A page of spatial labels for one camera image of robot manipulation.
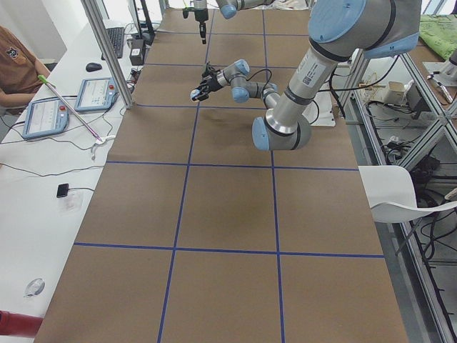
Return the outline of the brown paper table mat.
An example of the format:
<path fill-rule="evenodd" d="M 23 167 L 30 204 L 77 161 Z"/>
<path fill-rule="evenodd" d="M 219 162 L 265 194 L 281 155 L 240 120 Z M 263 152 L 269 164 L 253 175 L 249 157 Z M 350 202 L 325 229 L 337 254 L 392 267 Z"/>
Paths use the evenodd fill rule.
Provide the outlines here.
<path fill-rule="evenodd" d="M 245 59 L 284 89 L 306 11 L 164 15 L 38 342 L 406 342 L 345 122 L 259 151 L 262 101 L 199 104 L 201 69 Z"/>

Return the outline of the black computer mouse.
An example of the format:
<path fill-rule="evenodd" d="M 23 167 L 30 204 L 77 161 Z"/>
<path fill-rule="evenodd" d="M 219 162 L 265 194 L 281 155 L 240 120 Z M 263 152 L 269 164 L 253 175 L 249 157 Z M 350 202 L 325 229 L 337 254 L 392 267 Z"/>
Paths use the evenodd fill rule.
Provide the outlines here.
<path fill-rule="evenodd" d="M 99 63 L 91 62 L 86 65 L 87 72 L 94 72 L 102 69 L 102 65 Z"/>

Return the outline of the black keyboard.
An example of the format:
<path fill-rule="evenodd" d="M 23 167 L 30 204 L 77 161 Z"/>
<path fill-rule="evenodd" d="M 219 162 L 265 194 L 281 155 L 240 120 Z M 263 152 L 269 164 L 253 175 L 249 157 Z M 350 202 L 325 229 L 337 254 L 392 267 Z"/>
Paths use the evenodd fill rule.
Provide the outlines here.
<path fill-rule="evenodd" d="M 124 54 L 124 27 L 111 27 L 106 29 L 111 45 L 117 59 L 121 59 Z"/>

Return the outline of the aluminium frame post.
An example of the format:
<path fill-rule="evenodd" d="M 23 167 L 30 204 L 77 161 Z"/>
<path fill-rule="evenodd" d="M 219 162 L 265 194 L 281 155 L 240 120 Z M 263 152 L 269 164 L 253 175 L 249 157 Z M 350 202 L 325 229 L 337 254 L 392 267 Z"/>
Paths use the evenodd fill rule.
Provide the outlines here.
<path fill-rule="evenodd" d="M 109 71 L 119 89 L 124 106 L 126 109 L 130 109 L 133 106 L 134 101 L 124 78 L 124 73 L 118 62 L 118 58 L 115 55 L 114 48 L 106 33 L 106 27 L 98 5 L 95 0 L 81 0 L 81 4 L 86 13 L 86 17 L 89 20 L 99 48 L 101 49 L 101 53 L 108 65 Z"/>

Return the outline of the pink metal rod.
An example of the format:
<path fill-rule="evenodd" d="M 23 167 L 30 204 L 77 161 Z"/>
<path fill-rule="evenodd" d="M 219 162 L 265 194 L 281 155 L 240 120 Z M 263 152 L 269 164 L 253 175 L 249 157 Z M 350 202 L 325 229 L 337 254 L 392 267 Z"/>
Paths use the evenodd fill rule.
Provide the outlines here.
<path fill-rule="evenodd" d="M 56 87 L 47 80 L 47 78 L 42 75 L 42 74 L 39 74 L 38 75 L 38 79 L 39 81 L 46 85 L 48 87 L 48 89 L 56 96 L 58 97 L 63 103 L 64 105 L 66 106 L 66 108 L 84 125 L 84 127 L 86 129 L 89 130 L 89 132 L 92 134 L 92 136 L 97 140 L 98 143 L 103 143 L 104 141 L 102 140 L 102 138 L 95 132 L 94 129 L 92 129 L 89 124 L 87 122 L 84 121 L 84 119 L 81 117 L 81 115 L 75 110 L 75 108 L 72 107 L 72 105 L 70 105 L 70 103 L 67 102 L 67 100 L 60 94 L 58 93 L 58 91 L 56 90 Z"/>

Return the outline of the green cloth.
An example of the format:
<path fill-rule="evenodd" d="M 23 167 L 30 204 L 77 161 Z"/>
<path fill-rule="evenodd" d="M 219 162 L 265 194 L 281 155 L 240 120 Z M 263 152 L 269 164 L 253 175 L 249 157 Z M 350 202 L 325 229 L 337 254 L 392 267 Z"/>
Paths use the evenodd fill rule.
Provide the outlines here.
<path fill-rule="evenodd" d="M 456 50 L 456 15 L 421 15 L 420 38 L 443 59 Z"/>

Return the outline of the clear plastic wrapper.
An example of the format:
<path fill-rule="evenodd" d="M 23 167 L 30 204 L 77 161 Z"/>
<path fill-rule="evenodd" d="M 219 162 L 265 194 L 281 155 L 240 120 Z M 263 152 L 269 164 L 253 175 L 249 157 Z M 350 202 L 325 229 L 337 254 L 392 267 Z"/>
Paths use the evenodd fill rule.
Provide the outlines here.
<path fill-rule="evenodd" d="M 46 286 L 46 282 L 42 278 L 31 280 L 24 290 L 24 297 L 30 298 L 40 295 Z"/>

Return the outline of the teach pendant tablet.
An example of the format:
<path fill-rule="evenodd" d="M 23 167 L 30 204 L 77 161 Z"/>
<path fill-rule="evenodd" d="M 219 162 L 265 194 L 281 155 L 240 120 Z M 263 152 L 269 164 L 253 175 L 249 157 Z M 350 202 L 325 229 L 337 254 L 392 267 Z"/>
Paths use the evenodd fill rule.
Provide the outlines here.
<path fill-rule="evenodd" d="M 59 98 L 33 101 L 27 108 L 22 137 L 30 140 L 60 134 L 68 123 L 69 111 Z"/>
<path fill-rule="evenodd" d="M 118 95 L 118 88 L 113 78 L 84 79 L 74 108 L 80 113 L 109 110 Z"/>

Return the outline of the red object at corner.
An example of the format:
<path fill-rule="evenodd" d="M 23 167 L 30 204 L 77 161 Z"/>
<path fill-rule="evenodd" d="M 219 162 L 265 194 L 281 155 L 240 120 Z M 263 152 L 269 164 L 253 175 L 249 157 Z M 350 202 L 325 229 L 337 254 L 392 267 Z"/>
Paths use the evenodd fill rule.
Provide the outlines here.
<path fill-rule="evenodd" d="M 1 310 L 1 336 L 34 338 L 42 322 L 42 317 Z"/>

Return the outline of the teach pendant far tablet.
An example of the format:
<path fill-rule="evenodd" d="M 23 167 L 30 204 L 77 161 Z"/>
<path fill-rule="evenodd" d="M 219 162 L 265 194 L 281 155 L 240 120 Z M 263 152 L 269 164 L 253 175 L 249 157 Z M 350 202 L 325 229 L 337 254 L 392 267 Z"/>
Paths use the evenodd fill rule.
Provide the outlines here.
<path fill-rule="evenodd" d="M 109 110 L 118 95 L 118 88 L 113 78 L 84 79 L 74 108 L 80 113 Z"/>

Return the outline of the teach pendant near tablet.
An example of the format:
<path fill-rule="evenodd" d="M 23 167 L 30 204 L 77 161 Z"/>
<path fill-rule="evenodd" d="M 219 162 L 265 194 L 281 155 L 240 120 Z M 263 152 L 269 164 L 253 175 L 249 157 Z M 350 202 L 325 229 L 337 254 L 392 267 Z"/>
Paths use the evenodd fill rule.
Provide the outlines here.
<path fill-rule="evenodd" d="M 60 134 L 68 123 L 69 111 L 59 98 L 33 101 L 27 108 L 22 137 L 30 140 Z"/>

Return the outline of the small cardboard box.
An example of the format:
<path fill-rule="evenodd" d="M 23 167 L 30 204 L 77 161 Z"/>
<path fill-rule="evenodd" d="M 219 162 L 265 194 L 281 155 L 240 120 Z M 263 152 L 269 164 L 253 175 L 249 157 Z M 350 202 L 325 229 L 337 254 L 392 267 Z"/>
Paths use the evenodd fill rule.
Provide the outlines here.
<path fill-rule="evenodd" d="M 381 93 L 381 101 L 384 104 L 406 105 L 406 85 L 397 81 L 389 81 Z"/>

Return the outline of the white curved plastic sheet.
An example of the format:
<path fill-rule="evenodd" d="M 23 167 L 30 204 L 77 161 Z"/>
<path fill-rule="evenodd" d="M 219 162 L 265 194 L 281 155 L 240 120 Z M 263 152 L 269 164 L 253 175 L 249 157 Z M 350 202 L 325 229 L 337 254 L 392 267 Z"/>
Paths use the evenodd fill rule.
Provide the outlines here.
<path fill-rule="evenodd" d="M 358 170 L 375 222 L 403 223 L 456 208 L 456 202 L 419 207 L 412 178 L 401 166 L 360 166 Z"/>

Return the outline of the person in brown shirt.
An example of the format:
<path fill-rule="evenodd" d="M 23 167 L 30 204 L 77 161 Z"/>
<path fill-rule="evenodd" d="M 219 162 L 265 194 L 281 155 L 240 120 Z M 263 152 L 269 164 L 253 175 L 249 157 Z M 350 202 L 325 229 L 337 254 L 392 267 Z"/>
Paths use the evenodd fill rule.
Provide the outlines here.
<path fill-rule="evenodd" d="M 20 114 L 42 82 L 49 69 L 7 28 L 1 26 L 1 108 Z"/>

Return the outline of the small black device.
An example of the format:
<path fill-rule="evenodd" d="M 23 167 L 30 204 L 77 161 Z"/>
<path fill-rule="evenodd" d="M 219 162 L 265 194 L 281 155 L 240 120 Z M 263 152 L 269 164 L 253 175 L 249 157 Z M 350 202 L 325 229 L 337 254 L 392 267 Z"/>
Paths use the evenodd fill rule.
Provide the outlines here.
<path fill-rule="evenodd" d="M 58 185 L 57 191 L 56 191 L 56 197 L 57 198 L 63 198 L 68 195 L 69 192 L 69 184 L 60 184 Z"/>

